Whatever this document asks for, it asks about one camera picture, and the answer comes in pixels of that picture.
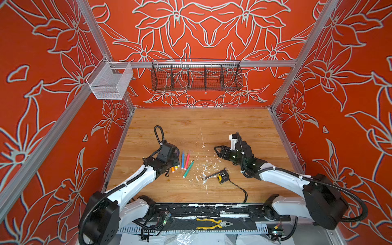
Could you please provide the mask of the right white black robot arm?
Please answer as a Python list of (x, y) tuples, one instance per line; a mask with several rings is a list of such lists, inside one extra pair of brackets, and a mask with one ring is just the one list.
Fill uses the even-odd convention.
[(248, 179), (273, 183), (297, 194), (295, 198), (270, 196), (263, 203), (266, 219), (274, 221), (290, 215), (311, 219), (317, 225), (333, 230), (339, 223), (367, 218), (369, 211), (364, 201), (349, 190), (332, 184), (325, 175), (301, 175), (256, 158), (239, 133), (231, 134), (229, 140), (230, 146), (214, 147), (218, 158), (239, 166)]

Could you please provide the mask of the green marker pen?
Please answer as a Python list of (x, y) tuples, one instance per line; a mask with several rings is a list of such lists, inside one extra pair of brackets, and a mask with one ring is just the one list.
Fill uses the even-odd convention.
[(193, 161), (191, 162), (191, 164), (188, 166), (186, 172), (185, 172), (184, 175), (183, 175), (183, 178), (184, 178), (184, 179), (189, 175), (189, 173), (190, 173), (190, 171), (191, 171), (191, 169), (192, 169), (194, 163), (195, 163), (195, 161), (193, 160)]

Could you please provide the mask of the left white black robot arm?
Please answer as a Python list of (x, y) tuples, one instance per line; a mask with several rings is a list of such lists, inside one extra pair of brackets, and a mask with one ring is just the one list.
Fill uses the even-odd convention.
[(88, 200), (80, 218), (78, 242), (81, 245), (107, 245), (119, 228), (144, 218), (154, 205), (148, 197), (134, 199), (144, 187), (161, 175), (169, 177), (171, 168), (179, 165), (179, 149), (164, 135), (157, 136), (159, 148), (143, 158), (141, 167), (115, 188), (96, 191)]

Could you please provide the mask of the blue marker pen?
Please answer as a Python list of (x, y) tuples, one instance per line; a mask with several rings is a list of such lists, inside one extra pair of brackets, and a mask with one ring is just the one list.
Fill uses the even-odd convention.
[(181, 169), (185, 169), (185, 152), (182, 150), (181, 154)]

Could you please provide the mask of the pink marker pen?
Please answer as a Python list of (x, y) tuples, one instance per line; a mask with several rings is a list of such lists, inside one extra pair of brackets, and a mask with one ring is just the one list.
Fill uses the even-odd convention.
[(189, 166), (190, 154), (191, 154), (191, 150), (188, 150), (186, 158), (185, 158), (185, 163), (184, 163), (184, 169), (185, 170), (187, 170), (188, 166)]

